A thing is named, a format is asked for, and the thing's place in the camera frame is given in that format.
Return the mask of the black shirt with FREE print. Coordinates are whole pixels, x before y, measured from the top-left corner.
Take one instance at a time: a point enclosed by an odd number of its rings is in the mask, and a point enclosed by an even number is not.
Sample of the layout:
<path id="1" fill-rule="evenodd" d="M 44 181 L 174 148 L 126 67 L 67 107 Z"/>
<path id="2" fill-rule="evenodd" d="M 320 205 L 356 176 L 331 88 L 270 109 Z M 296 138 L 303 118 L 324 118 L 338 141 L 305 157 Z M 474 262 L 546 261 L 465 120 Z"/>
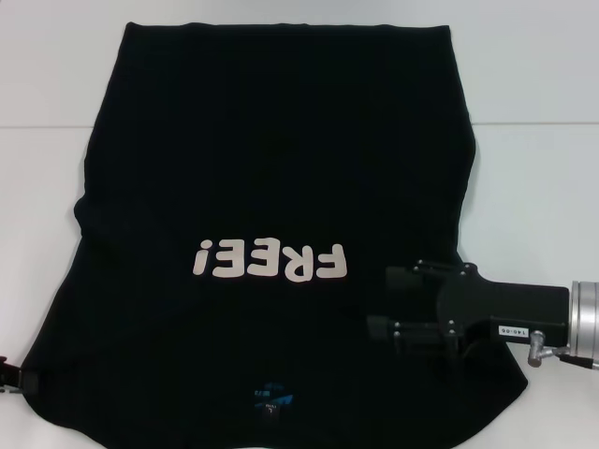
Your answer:
<path id="1" fill-rule="evenodd" d="M 475 138 L 447 27 L 129 24 L 84 165 L 81 239 L 23 367 L 106 449 L 452 449 L 526 388 L 370 314 L 434 321 L 388 267 L 459 261 Z"/>

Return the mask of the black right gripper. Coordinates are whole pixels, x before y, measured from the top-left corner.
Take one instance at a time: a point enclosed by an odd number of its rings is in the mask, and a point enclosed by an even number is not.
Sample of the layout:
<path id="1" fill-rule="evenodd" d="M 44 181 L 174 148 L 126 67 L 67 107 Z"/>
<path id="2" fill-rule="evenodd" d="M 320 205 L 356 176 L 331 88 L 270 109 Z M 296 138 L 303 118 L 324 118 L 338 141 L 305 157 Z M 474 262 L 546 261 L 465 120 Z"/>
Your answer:
<path id="1" fill-rule="evenodd" d="M 435 285 L 440 285 L 438 323 L 368 315 L 369 338 L 391 344 L 397 355 L 449 360 L 483 340 L 530 345 L 535 330 L 545 334 L 546 347 L 563 348 L 568 343 L 570 294 L 565 287 L 492 282 L 471 262 L 451 265 L 419 259 L 408 267 L 386 268 L 389 292 Z"/>

